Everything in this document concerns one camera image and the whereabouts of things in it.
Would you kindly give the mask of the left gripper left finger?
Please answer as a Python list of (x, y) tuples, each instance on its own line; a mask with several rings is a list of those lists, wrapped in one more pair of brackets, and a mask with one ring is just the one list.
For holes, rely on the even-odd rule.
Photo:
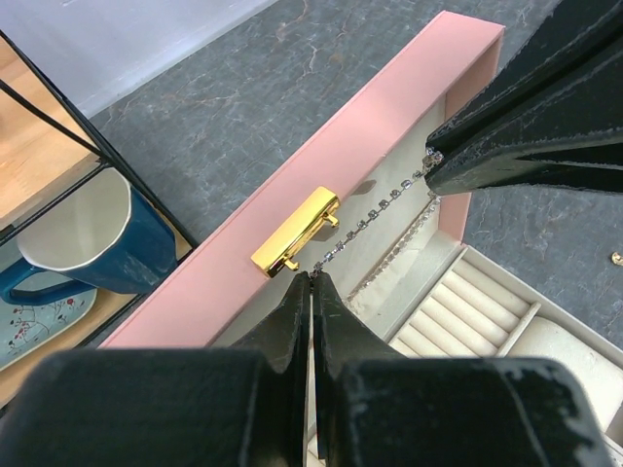
[(279, 304), (232, 348), (257, 350), (278, 374), (290, 368), (305, 375), (309, 367), (311, 279), (298, 273)]

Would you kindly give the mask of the pink jewelry box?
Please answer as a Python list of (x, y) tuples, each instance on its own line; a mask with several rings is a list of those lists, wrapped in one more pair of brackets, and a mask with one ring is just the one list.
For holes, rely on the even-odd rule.
[(346, 306), (411, 358), (500, 357), (536, 316), (622, 365), (619, 348), (463, 240), (469, 195), (437, 198), (427, 135), (493, 77), (501, 25), (438, 14), (106, 339), (108, 348), (228, 346), (293, 279), (267, 274), (266, 240), (305, 227), (319, 195), (339, 224), (293, 249), (322, 265)]

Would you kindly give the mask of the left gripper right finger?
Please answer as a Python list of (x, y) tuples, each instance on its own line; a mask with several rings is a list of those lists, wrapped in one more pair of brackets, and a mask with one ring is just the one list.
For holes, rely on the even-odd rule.
[(391, 377), (409, 368), (406, 357), (348, 309), (326, 272), (312, 280), (312, 312), (318, 382)]

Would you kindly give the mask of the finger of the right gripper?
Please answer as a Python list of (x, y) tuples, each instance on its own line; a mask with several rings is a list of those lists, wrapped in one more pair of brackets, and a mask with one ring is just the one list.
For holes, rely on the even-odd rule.
[(622, 29), (620, 1), (561, 1), (497, 76), (427, 139), (449, 156), (471, 137), (562, 80)]
[(430, 137), (426, 146), (442, 155), (426, 176), (428, 186), (442, 196), (520, 185), (622, 192), (620, 131), (510, 145), (493, 136), (459, 145)]

